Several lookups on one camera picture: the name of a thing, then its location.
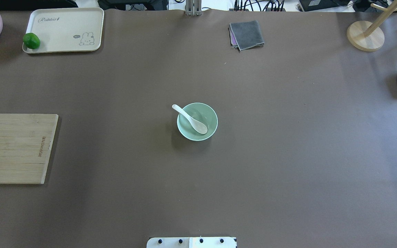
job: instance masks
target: light green bowl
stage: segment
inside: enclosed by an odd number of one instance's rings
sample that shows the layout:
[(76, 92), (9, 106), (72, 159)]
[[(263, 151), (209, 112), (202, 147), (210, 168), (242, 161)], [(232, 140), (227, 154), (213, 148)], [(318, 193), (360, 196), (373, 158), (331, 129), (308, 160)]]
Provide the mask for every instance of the light green bowl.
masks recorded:
[(208, 105), (200, 102), (195, 102), (186, 105), (183, 108), (186, 113), (188, 113), (192, 118), (202, 122), (208, 127), (208, 132), (206, 134), (200, 134), (195, 131), (189, 121), (181, 114), (177, 116), (177, 127), (180, 133), (192, 141), (202, 141), (211, 137), (217, 130), (218, 119), (215, 111)]

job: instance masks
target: folded cloth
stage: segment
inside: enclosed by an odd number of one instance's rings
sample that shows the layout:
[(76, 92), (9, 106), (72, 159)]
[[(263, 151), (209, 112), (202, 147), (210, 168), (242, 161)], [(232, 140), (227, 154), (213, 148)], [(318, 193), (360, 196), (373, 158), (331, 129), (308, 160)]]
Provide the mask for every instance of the folded cloth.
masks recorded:
[(232, 22), (229, 24), (231, 44), (233, 39), (240, 51), (264, 45), (260, 24), (257, 20), (251, 22)]

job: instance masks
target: lime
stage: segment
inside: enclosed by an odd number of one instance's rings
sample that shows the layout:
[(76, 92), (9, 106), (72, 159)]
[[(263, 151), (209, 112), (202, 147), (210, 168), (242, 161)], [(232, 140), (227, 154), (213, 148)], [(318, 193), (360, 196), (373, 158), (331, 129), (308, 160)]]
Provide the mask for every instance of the lime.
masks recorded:
[(24, 41), (24, 44), (26, 45), (26, 47), (28, 47), (30, 49), (37, 49), (37, 48), (39, 48), (39, 45), (41, 44), (41, 41), (34, 33), (24, 34), (22, 41)]

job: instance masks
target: cutting board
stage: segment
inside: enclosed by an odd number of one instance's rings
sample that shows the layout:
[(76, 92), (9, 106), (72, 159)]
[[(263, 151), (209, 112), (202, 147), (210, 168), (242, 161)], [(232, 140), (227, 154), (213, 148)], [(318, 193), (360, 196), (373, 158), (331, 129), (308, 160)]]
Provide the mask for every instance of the cutting board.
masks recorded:
[(0, 114), (0, 184), (43, 184), (58, 115)]

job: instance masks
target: wooden stand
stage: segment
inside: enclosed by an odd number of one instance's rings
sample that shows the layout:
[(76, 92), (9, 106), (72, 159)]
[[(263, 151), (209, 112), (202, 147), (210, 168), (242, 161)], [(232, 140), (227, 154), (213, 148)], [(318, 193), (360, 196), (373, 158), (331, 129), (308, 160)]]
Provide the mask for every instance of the wooden stand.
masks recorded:
[(374, 52), (384, 44), (384, 33), (379, 26), (394, 12), (397, 11), (397, 0), (388, 8), (383, 8), (372, 3), (372, 7), (384, 11), (374, 23), (358, 21), (352, 23), (347, 29), (347, 38), (357, 49), (365, 52)]

